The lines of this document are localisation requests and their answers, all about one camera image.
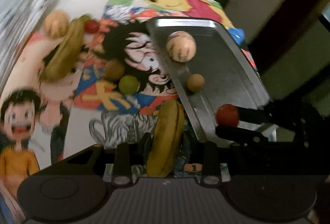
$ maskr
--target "silver baking tray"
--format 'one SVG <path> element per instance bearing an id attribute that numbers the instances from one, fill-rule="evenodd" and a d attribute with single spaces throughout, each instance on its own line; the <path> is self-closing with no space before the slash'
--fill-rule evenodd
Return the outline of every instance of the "silver baking tray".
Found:
<path id="1" fill-rule="evenodd" d="M 199 18 L 155 17 L 147 22 L 152 42 L 184 105 L 197 139 L 220 147 L 229 141 L 215 135 L 215 112 L 223 104 L 257 108 L 269 101 L 259 76 L 240 48 L 219 23 Z M 168 36 L 175 31 L 190 33 L 197 52 L 187 63 L 178 63 L 166 53 Z M 191 74 L 205 78 L 203 91 L 191 93 L 186 83 Z"/>

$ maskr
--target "orange shirt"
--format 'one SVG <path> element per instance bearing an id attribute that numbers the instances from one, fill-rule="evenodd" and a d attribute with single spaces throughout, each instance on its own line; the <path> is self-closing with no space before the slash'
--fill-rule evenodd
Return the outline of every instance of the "orange shirt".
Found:
<path id="1" fill-rule="evenodd" d="M 40 171 L 32 151 L 15 151 L 14 146 L 4 148 L 0 154 L 0 176 L 19 175 L 24 178 Z"/>

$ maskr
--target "green lime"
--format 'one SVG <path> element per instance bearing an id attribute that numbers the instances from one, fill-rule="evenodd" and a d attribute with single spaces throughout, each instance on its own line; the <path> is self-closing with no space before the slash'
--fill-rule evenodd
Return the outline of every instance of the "green lime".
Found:
<path id="1" fill-rule="evenodd" d="M 139 89 L 139 81 L 131 75 L 123 76 L 118 84 L 119 91 L 125 95 L 135 94 Z"/>
<path id="2" fill-rule="evenodd" d="M 89 14 L 87 14 L 87 13 L 85 13 L 85 14 L 82 15 L 82 16 L 80 16 L 80 20 L 82 20 L 83 23 L 86 23 L 86 22 L 89 21 L 91 18 L 92 18 L 92 17 L 91 17 Z"/>

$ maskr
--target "banana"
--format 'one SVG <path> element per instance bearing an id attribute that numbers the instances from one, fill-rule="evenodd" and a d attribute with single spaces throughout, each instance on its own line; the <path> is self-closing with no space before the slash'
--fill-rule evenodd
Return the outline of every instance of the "banana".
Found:
<path id="1" fill-rule="evenodd" d="M 175 100 L 165 101 L 159 111 L 151 151 L 147 160 L 148 176 L 167 176 L 173 169 L 184 130 L 184 112 Z"/>
<path id="2" fill-rule="evenodd" d="M 83 41 L 84 24 L 80 19 L 73 19 L 55 55 L 41 72 L 40 81 L 54 83 L 63 79 L 75 67 Z"/>

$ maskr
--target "red tomato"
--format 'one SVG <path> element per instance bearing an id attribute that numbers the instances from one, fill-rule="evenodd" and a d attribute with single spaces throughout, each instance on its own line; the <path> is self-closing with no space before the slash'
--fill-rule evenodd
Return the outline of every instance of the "red tomato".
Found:
<path id="1" fill-rule="evenodd" d="M 85 32 L 90 34 L 95 34 L 100 29 L 100 24 L 96 20 L 88 20 L 85 23 Z"/>
<path id="2" fill-rule="evenodd" d="M 216 120 L 219 125 L 237 127 L 240 121 L 237 107 L 230 104 L 222 105 L 218 108 Z"/>

